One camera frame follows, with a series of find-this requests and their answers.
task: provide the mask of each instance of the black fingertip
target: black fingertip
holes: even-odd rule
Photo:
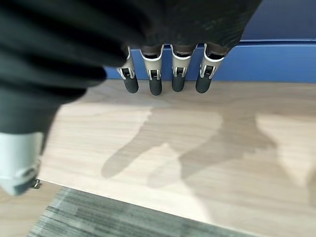
[[[134,78],[130,78],[130,77],[126,77],[124,81],[126,90],[129,93],[136,93],[138,91],[138,81],[137,81],[137,77],[135,76]]]
[[[160,95],[161,91],[162,91],[161,79],[160,80],[157,80],[157,79],[149,80],[149,88],[150,88],[150,92],[153,95]]]
[[[184,78],[182,75],[173,76],[172,78],[172,89],[176,92],[180,92],[184,87]]]
[[[209,86],[211,85],[212,79],[209,79],[208,76],[201,78],[199,75],[196,82],[196,90],[198,93],[205,93],[208,91]]]

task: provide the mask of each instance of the wood grain surface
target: wood grain surface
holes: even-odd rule
[[[47,182],[42,182],[39,190],[30,189],[20,197],[0,190],[0,236],[27,236],[59,190],[60,186]]]
[[[316,84],[110,80],[64,106],[40,178],[259,236],[316,236]]]

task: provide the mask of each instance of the prosthetic hand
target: prosthetic hand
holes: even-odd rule
[[[37,176],[62,104],[118,68],[138,90],[130,46],[141,49],[152,94],[161,93],[163,45],[173,45],[172,87],[181,91],[195,45],[207,43],[197,90],[207,91],[260,0],[0,1],[0,185],[24,193]]]

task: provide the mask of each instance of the gray carpet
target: gray carpet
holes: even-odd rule
[[[28,237],[250,237],[242,233],[63,188]]]

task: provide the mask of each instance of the black fabric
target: black fabric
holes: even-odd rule
[[[103,65],[125,63],[127,45],[207,42],[228,52],[259,3],[2,0],[0,132],[46,134],[61,104],[105,80]],[[150,90],[159,95],[161,80],[150,81]]]

